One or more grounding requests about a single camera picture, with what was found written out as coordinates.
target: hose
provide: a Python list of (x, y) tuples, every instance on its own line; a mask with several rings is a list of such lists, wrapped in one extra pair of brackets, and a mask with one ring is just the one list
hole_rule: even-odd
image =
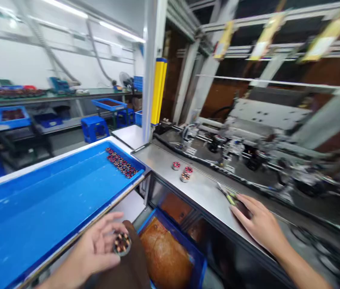
[(57, 64), (59, 68), (63, 70), (63, 72), (68, 76), (68, 78), (71, 81), (77, 82), (78, 83), (77, 85), (81, 85), (80, 81), (76, 79), (67, 70), (67, 68), (60, 62), (60, 60), (56, 57), (56, 55), (54, 54), (54, 52), (52, 51), (52, 49), (49, 47), (46, 40), (44, 39), (43, 34), (41, 33), (39, 29), (39, 25), (36, 23), (36, 21), (28, 17), (27, 13), (24, 11), (24, 8), (25, 8), (24, 2), (23, 1), (21, 2), (21, 0), (12, 0), (12, 1), (15, 4), (16, 8), (18, 9), (18, 12), (22, 17), (22, 21), (24, 21), (27, 24), (27, 26), (30, 28), (33, 35), (39, 40), (39, 43), (42, 45), (42, 47), (46, 51), (47, 56), (50, 59), (51, 65), (55, 71), (55, 74), (58, 76), (58, 70), (55, 65)]
[(89, 19), (86, 20), (86, 25), (87, 25), (87, 29), (88, 29), (88, 31), (89, 31), (90, 42), (91, 42), (91, 44), (92, 44), (92, 46), (93, 46), (93, 50), (94, 50), (94, 53), (95, 53), (95, 58), (96, 58), (97, 61), (98, 61), (98, 65), (99, 65), (99, 67), (101, 68), (101, 71), (102, 71), (103, 75), (107, 78), (108, 81), (110, 81), (110, 82), (112, 83), (113, 80), (112, 80), (111, 77), (109, 77), (109, 76), (107, 75), (107, 73), (105, 72), (105, 70), (104, 70), (104, 68), (103, 68), (103, 65), (102, 65), (102, 63), (101, 63), (101, 60), (100, 60), (100, 58), (99, 58), (97, 48), (95, 47), (95, 41), (94, 41), (94, 37), (93, 37), (93, 31), (91, 30), (91, 24), (90, 24), (90, 20), (89, 20)]

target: finger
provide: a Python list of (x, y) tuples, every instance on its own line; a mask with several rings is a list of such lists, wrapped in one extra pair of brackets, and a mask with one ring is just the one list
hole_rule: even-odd
[(258, 208), (253, 202), (245, 198), (243, 195), (238, 194), (237, 198), (243, 202), (243, 204), (253, 213), (256, 215), (259, 212), (260, 208)]
[(123, 232), (128, 234), (129, 231), (127, 231), (125, 225), (123, 225), (122, 223), (108, 223), (106, 225), (106, 227), (104, 227), (101, 230), (102, 235), (107, 235), (111, 232)]
[(105, 254), (111, 253), (113, 251), (113, 244), (105, 245)]
[(121, 257), (114, 253), (95, 255), (92, 262), (92, 273), (108, 270), (117, 266), (120, 262)]
[(230, 206), (230, 209), (247, 230), (249, 230), (252, 227), (253, 223), (251, 222), (251, 220), (245, 217), (245, 215), (241, 213), (241, 211), (237, 209), (236, 206)]
[(114, 213), (108, 213), (104, 217), (102, 217), (98, 222), (93, 224), (91, 227), (91, 230), (101, 230), (104, 228), (109, 222), (111, 222), (114, 219), (119, 219), (123, 217), (123, 212), (114, 212)]
[(256, 200), (255, 198), (249, 197), (247, 195), (242, 195), (239, 194), (241, 197), (244, 197), (245, 199), (248, 199), (249, 201), (251, 201), (253, 204), (255, 204), (257, 207), (259, 207), (262, 210), (267, 210), (267, 208), (264, 206), (263, 203), (261, 203), (260, 201)]
[(114, 241), (116, 238), (117, 238), (117, 234), (103, 236), (103, 243), (105, 245), (110, 245), (110, 244), (112, 245), (114, 244)]
[(105, 243), (103, 242), (102, 238), (98, 238), (94, 242), (95, 247), (95, 254), (104, 254), (105, 253)]

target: white wall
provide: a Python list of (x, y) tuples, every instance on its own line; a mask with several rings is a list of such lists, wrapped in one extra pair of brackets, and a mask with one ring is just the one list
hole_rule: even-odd
[(81, 0), (143, 37), (145, 0)]
[(134, 75), (136, 76), (144, 76), (145, 74), (145, 62), (143, 59), (143, 55), (141, 49), (138, 44), (134, 44), (134, 61), (135, 61), (135, 71)]
[[(49, 21), (73, 31), (87, 34), (85, 20), (69, 14), (41, 0), (30, 0), (33, 16)], [(16, 12), (11, 0), (0, 0), (0, 6)], [(92, 23), (95, 37), (117, 43), (130, 49), (122, 50), (119, 57), (113, 56), (111, 46), (96, 43), (106, 73), (119, 83), (120, 72), (134, 75), (134, 51), (131, 42), (119, 37), (113, 31)], [(66, 66), (66, 68), (82, 83), (82, 88), (109, 86), (110, 82), (103, 76), (92, 57), (91, 44), (87, 39), (75, 39), (71, 35), (42, 27), (48, 44)], [(44, 50), (37, 44), (31, 31), (23, 23), (11, 28), (9, 20), (0, 18), (0, 78), (10, 79), (15, 84), (36, 85), (38, 88), (49, 88), (47, 78), (53, 75), (52, 67)]]

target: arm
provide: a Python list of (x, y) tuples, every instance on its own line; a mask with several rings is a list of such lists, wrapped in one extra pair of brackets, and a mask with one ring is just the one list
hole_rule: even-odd
[(299, 289), (331, 289), (326, 280), (290, 246), (273, 214), (259, 201), (238, 195), (238, 199), (253, 214), (246, 218), (235, 206), (231, 210), (249, 234), (268, 250)]
[(128, 234), (122, 223), (112, 222), (123, 213), (110, 213), (101, 218), (83, 234), (63, 264), (37, 289), (75, 289), (92, 274), (117, 266), (121, 259), (112, 253), (116, 235)]

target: blue stool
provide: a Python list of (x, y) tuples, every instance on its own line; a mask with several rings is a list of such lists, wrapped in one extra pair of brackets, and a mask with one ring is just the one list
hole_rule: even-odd
[(106, 121), (99, 116), (82, 118), (81, 123), (85, 142), (91, 143), (110, 136)]
[(131, 124), (135, 124), (135, 112), (132, 108), (128, 108), (129, 110), (129, 117), (128, 117), (128, 124), (126, 124), (126, 110), (121, 110), (117, 112), (117, 127), (125, 127)]

